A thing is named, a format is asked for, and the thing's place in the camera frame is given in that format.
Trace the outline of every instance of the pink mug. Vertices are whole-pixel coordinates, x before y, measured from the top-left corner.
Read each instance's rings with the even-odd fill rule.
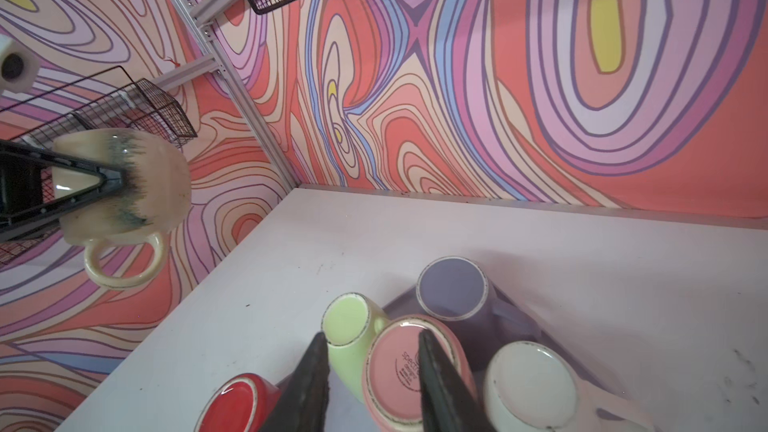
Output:
[[[425,315],[407,315],[389,323],[371,344],[362,374],[368,411],[384,432],[418,432],[422,426],[418,378],[418,333],[434,332],[473,396],[475,382],[456,336],[443,323]]]

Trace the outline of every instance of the mug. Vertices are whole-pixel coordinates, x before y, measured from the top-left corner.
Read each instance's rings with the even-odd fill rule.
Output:
[[[333,299],[320,324],[328,342],[328,361],[346,388],[362,402],[362,370],[373,339],[389,317],[371,299],[351,292]]]
[[[634,402],[581,380],[550,348],[535,342],[505,345],[488,366],[483,387],[485,413],[498,432],[654,432],[650,417]],[[625,419],[603,420],[597,409]]]
[[[165,140],[141,130],[94,129],[57,137],[53,150],[125,170],[126,187],[62,216],[64,240],[85,246],[85,271],[102,287],[126,289],[154,278],[168,258],[168,232],[187,216],[192,185],[187,160]],[[56,198],[96,185],[99,178],[53,167]],[[133,277],[110,277],[99,264],[113,245],[149,243],[152,263]]]
[[[362,376],[366,407],[383,432],[423,430],[418,334],[431,330],[473,397],[475,381],[462,346],[444,324],[425,315],[390,322],[371,344]]]
[[[525,312],[496,295],[493,283],[464,257],[439,258],[427,265],[416,284],[418,304],[456,334],[473,370],[484,370],[506,342],[539,340],[542,330]],[[514,336],[500,339],[496,320],[510,323]]]
[[[279,398],[280,390],[258,375],[238,375],[208,401],[194,432],[256,432]]]

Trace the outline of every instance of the white table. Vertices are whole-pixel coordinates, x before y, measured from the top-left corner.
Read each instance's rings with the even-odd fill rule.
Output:
[[[295,189],[58,430],[192,430],[228,378],[291,372],[335,296],[450,254],[664,432],[766,429],[768,232]]]

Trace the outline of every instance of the red mug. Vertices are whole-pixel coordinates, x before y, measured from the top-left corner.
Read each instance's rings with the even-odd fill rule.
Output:
[[[280,389],[256,374],[229,379],[208,401],[195,432],[256,432],[280,398]]]
[[[423,430],[418,376],[418,334],[431,330],[467,389],[476,396],[467,358],[456,336],[443,323],[425,315],[407,315],[389,323],[373,341],[362,374],[366,407],[384,432]]]

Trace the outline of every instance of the colorful swirled wall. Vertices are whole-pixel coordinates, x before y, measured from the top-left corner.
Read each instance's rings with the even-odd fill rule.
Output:
[[[219,37],[305,182],[764,217],[765,8],[300,0]]]
[[[0,0],[0,34],[44,61],[34,92],[114,64],[136,78],[158,76],[196,53],[168,0]],[[0,137],[124,85],[110,84],[116,75],[103,78],[85,82],[74,95],[0,113]],[[172,93],[199,137],[184,146],[193,205],[171,233],[168,265],[146,286],[107,292],[88,280],[82,249],[57,234],[0,268],[0,431],[55,428],[285,195],[212,77]],[[18,98],[6,94],[1,101]],[[137,274],[151,255],[150,248],[119,248],[104,268]]]

